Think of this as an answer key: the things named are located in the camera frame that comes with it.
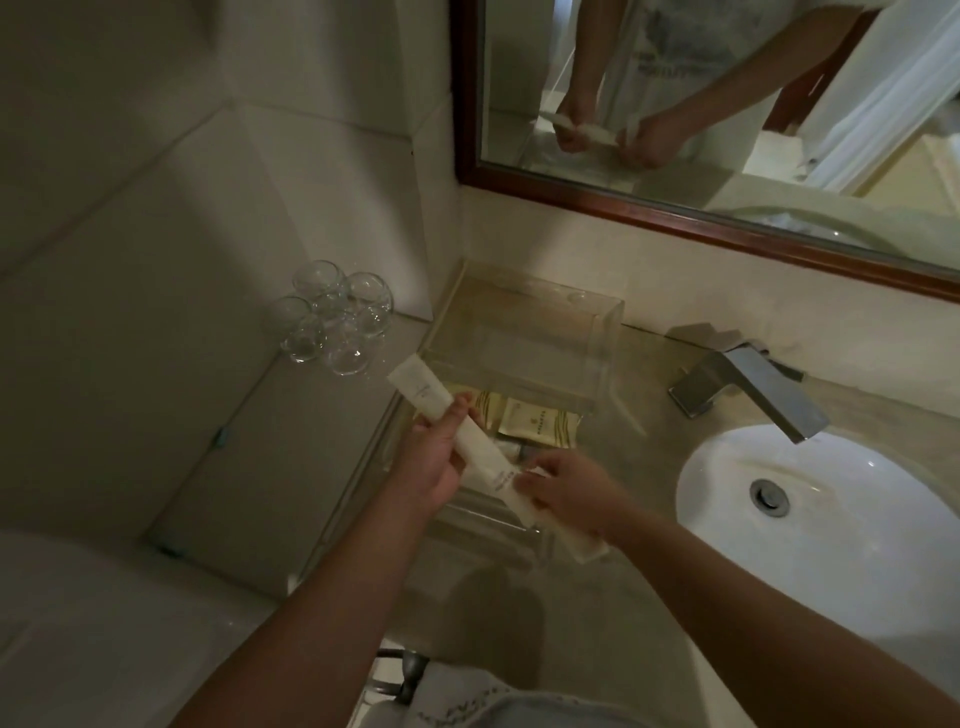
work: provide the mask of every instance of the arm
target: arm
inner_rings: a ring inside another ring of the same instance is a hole
[[[630,144],[621,132],[624,158],[647,169],[662,167],[690,137],[758,104],[828,59],[859,15],[854,6],[806,13],[703,90],[643,119]]]
[[[592,461],[554,450],[516,488],[634,563],[761,726],[955,726],[960,705],[835,622],[648,513]]]
[[[460,397],[434,426],[414,426],[343,540],[210,676],[173,728],[347,725],[427,523],[460,484],[464,463],[451,453],[467,413]]]
[[[557,107],[576,125],[593,121],[597,93],[620,33],[627,0],[583,0],[577,13],[577,41],[570,87]],[[589,141],[582,134],[554,127],[565,152],[583,152]]]

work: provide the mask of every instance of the chrome faucet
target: chrome faucet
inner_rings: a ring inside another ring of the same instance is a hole
[[[724,352],[710,352],[667,392],[692,419],[707,412],[717,395],[734,384],[799,444],[829,425],[829,420],[794,383],[803,381],[804,373],[769,358],[769,354],[757,341],[741,341]]]

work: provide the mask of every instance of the sink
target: sink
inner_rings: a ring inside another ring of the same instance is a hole
[[[731,430],[687,460],[677,517],[960,699],[960,519],[889,458],[825,432]]]

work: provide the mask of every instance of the t-shirt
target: t-shirt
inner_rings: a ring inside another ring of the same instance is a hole
[[[827,6],[870,10],[893,2],[632,0],[604,76],[599,119],[614,131],[633,130],[640,119],[680,103],[723,76],[807,12]],[[726,130],[717,130],[726,138],[712,146],[731,158],[720,166],[742,169],[774,101],[772,97],[741,111],[737,114],[741,118],[724,122]],[[689,145],[682,157],[700,157],[703,141]]]

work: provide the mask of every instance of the stacked glasses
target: stacked glasses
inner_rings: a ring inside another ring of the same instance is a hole
[[[275,304],[282,319],[280,348],[293,361],[320,358],[338,375],[353,375],[370,366],[390,327],[394,297],[374,273],[345,276],[329,260],[312,260],[293,277],[297,296]]]

